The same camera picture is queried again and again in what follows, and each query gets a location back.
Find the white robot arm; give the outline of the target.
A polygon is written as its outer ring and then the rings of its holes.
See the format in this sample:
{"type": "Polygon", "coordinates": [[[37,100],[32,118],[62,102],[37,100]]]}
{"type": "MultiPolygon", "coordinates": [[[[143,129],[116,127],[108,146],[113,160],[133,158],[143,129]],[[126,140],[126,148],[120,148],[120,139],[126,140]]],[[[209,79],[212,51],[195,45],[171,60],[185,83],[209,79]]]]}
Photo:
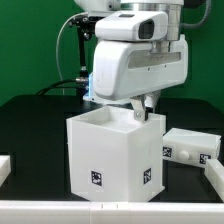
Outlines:
{"type": "Polygon", "coordinates": [[[148,95],[185,82],[188,44],[183,28],[208,19],[212,0],[74,0],[95,22],[95,94],[128,99],[134,118],[147,119],[148,95]]]}

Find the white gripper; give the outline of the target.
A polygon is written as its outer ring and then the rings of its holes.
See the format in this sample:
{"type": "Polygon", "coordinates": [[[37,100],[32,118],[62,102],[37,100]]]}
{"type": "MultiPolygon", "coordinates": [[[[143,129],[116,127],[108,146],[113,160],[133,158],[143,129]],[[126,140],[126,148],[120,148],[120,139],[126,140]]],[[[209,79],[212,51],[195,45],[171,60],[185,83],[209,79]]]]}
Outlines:
{"type": "Polygon", "coordinates": [[[188,45],[184,35],[170,44],[169,52],[152,53],[151,49],[149,42],[118,41],[101,41],[95,49],[96,95],[108,100],[131,98],[135,120],[148,119],[155,112],[160,98],[157,90],[182,84],[187,77],[188,45]]]}

